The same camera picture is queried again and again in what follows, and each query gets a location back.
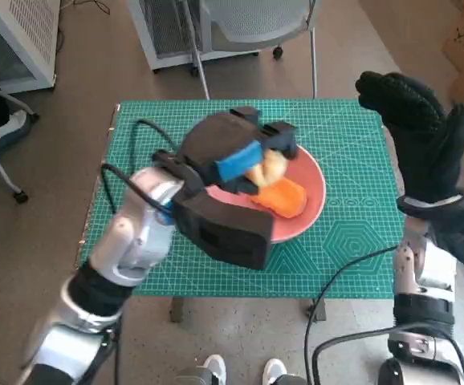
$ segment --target hexagon pattern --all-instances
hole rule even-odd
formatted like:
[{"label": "hexagon pattern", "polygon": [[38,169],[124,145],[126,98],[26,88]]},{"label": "hexagon pattern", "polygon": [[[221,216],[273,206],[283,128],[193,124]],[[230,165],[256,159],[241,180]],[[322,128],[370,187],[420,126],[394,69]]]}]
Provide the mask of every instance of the hexagon pattern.
[{"label": "hexagon pattern", "polygon": [[[360,257],[385,247],[375,230],[367,221],[335,221],[324,241],[324,251],[337,268]],[[360,263],[357,270],[377,272],[382,258],[375,257]]]}]

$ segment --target black cable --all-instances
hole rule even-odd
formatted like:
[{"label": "black cable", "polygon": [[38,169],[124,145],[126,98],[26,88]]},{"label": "black cable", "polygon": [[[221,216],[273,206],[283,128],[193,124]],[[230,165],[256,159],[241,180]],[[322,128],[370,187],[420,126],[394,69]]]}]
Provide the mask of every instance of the black cable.
[{"label": "black cable", "polygon": [[113,164],[102,163],[100,165],[100,176],[104,184],[105,195],[108,198],[109,204],[111,205],[112,213],[116,213],[116,205],[112,200],[111,190],[108,185],[107,178],[105,176],[105,170],[112,172],[119,179],[121,179],[133,192],[135,192],[143,201],[151,205],[155,210],[158,210],[166,215],[171,216],[171,210],[161,205],[158,201],[151,198],[146,192],[140,189],[140,187],[131,181],[130,177],[126,176],[119,168]]},{"label": "black cable", "polygon": [[100,0],[75,0],[73,2],[73,6],[82,6],[83,4],[86,4],[88,2],[95,3],[95,5],[98,6],[100,10],[104,12],[105,14],[111,14],[111,10],[109,9],[109,7],[104,2],[101,2]]},{"label": "black cable", "polygon": [[172,150],[175,152],[178,151],[178,146],[173,142],[171,137],[166,133],[164,129],[161,128],[158,124],[154,123],[151,120],[148,119],[138,119],[134,123],[134,126],[132,127],[132,131],[130,132],[130,151],[128,152],[129,154],[129,167],[130,167],[130,174],[132,175],[136,171],[136,136],[137,136],[137,129],[141,124],[146,124],[150,128],[153,128],[155,131],[157,131],[163,138],[164,140],[169,144]]},{"label": "black cable", "polygon": [[114,330],[114,385],[120,385],[121,379],[121,332],[123,330],[123,312],[118,319],[116,329]]},{"label": "black cable", "polygon": [[342,342],[356,341],[357,339],[376,337],[378,335],[396,333],[398,331],[411,330],[411,329],[418,328],[418,327],[426,328],[430,331],[439,333],[442,335],[444,339],[447,339],[451,343],[451,345],[454,347],[455,352],[457,352],[458,360],[460,361],[460,365],[464,373],[464,355],[462,354],[462,351],[460,347],[458,346],[458,344],[449,334],[447,334],[446,332],[440,329],[433,328],[432,325],[430,325],[427,322],[411,322],[406,325],[398,325],[398,326],[388,327],[385,329],[363,331],[360,333],[341,335],[340,337],[335,337],[335,338],[329,339],[326,342],[323,342],[321,345],[319,345],[317,348],[314,349],[314,353],[312,354],[312,375],[314,379],[314,384],[321,385],[320,373],[318,371],[318,356],[325,349],[328,349],[329,347],[333,347]]},{"label": "black cable", "polygon": [[57,27],[57,45],[55,47],[55,53],[58,54],[64,46],[64,32],[60,26]]},{"label": "black cable", "polygon": [[398,247],[397,245],[396,246],[391,246],[391,247],[388,247],[387,249],[378,250],[378,251],[375,251],[374,253],[370,253],[370,254],[364,255],[363,257],[358,257],[358,258],[355,258],[355,259],[351,260],[346,265],[344,265],[339,270],[337,270],[336,273],[333,275],[333,277],[330,279],[330,281],[328,281],[327,284],[325,285],[325,287],[321,290],[320,295],[314,301],[314,305],[312,306],[312,311],[311,311],[311,314],[309,316],[309,321],[307,323],[307,329],[305,330],[305,337],[303,339],[303,357],[305,359],[305,374],[307,376],[307,383],[309,385],[312,385],[311,368],[309,367],[309,334],[311,332],[311,326],[312,326],[312,323],[313,323],[312,321],[314,320],[314,317],[315,317],[315,314],[316,314],[316,312],[318,310],[318,305],[319,305],[320,301],[323,299],[323,297],[327,293],[328,289],[330,289],[330,286],[332,286],[332,284],[336,281],[336,279],[346,269],[352,267],[353,265],[356,265],[357,263],[360,263],[362,261],[366,261],[369,258],[373,258],[373,257],[376,257],[377,255],[387,253],[389,251],[393,251],[397,247]]}]

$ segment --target table leg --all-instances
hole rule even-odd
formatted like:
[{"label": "table leg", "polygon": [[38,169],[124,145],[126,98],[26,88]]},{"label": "table leg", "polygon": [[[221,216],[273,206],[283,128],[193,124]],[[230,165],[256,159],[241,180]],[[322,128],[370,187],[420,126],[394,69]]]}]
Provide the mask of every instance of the table leg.
[{"label": "table leg", "polygon": [[181,323],[184,320],[184,297],[173,297],[169,310],[169,321]]},{"label": "table leg", "polygon": [[[311,300],[304,300],[304,311],[305,311],[305,315],[307,317],[310,317],[311,316],[311,312],[312,312],[312,307],[314,306],[314,300],[311,299]],[[313,322],[318,322],[318,321],[326,321],[327,320],[327,309],[326,309],[326,306],[325,306],[325,300],[322,299],[320,301],[320,303],[318,304],[318,310],[316,311],[315,313],[315,317],[314,319],[312,320]]]}]

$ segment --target orange sponge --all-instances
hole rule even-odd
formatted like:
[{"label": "orange sponge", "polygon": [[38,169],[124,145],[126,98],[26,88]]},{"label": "orange sponge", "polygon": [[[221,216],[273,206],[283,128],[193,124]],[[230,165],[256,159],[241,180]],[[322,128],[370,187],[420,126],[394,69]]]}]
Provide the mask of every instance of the orange sponge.
[{"label": "orange sponge", "polygon": [[300,215],[307,203],[305,188],[286,177],[258,191],[250,199],[284,218]]}]

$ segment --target blue tape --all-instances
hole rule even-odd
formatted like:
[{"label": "blue tape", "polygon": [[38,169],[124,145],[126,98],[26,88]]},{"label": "blue tape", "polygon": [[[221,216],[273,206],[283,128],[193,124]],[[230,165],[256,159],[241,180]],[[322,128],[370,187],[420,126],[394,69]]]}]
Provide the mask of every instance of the blue tape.
[{"label": "blue tape", "polygon": [[245,148],[235,152],[223,160],[216,160],[219,176],[224,182],[241,176],[250,168],[263,161],[261,144],[254,140]]}]

